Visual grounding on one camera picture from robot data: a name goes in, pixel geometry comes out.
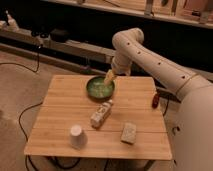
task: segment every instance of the wooden block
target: wooden block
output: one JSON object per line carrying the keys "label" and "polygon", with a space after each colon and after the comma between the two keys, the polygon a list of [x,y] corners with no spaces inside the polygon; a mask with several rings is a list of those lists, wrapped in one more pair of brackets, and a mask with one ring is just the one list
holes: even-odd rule
{"label": "wooden block", "polygon": [[109,85],[111,81],[113,81],[115,78],[116,78],[116,75],[113,73],[113,71],[111,69],[108,70],[104,79],[104,85]]}
{"label": "wooden block", "polygon": [[136,137],[136,125],[132,123],[125,123],[123,133],[121,135],[121,141],[129,144],[135,143]]}

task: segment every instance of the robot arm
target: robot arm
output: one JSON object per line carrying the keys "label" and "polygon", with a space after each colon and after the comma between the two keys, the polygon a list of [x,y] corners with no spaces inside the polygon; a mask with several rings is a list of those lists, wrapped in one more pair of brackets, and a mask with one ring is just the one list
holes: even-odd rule
{"label": "robot arm", "polygon": [[170,90],[181,101],[176,121],[180,131],[174,137],[174,170],[212,171],[213,84],[146,49],[141,45],[143,39],[138,28],[114,35],[116,55],[111,75],[126,73],[134,61]]}
{"label": "robot arm", "polygon": [[111,66],[114,74],[126,73],[134,61],[179,100],[192,90],[211,85],[195,72],[146,49],[141,45],[143,40],[143,32],[138,28],[121,31],[113,36],[116,55]]}

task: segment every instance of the green bowl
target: green bowl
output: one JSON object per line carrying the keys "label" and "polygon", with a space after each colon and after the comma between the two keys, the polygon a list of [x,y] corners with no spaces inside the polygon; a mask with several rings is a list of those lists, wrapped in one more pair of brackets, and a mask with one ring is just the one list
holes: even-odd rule
{"label": "green bowl", "polygon": [[106,86],[104,85],[104,79],[105,77],[103,76],[96,76],[87,82],[86,88],[90,97],[95,99],[105,99],[112,96],[115,89],[115,84],[112,81]]}

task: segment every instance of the beige block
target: beige block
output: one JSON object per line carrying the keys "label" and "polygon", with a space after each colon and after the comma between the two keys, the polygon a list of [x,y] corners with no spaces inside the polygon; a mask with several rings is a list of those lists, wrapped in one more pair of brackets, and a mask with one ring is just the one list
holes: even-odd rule
{"label": "beige block", "polygon": [[136,138],[136,125],[132,123],[125,123],[121,141],[129,144],[134,144]]}

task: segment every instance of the table surface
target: table surface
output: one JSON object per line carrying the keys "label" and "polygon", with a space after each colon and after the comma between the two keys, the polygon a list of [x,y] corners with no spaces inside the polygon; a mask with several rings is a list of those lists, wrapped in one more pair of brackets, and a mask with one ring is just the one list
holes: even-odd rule
{"label": "table surface", "polygon": [[[25,146],[24,154],[42,156],[171,160],[160,105],[152,109],[156,93],[151,77],[118,77],[111,114],[99,130],[90,125],[101,102],[87,96],[93,76],[55,75]],[[120,141],[125,122],[137,126],[134,145]],[[80,124],[88,137],[81,150],[70,145],[69,130]]]}

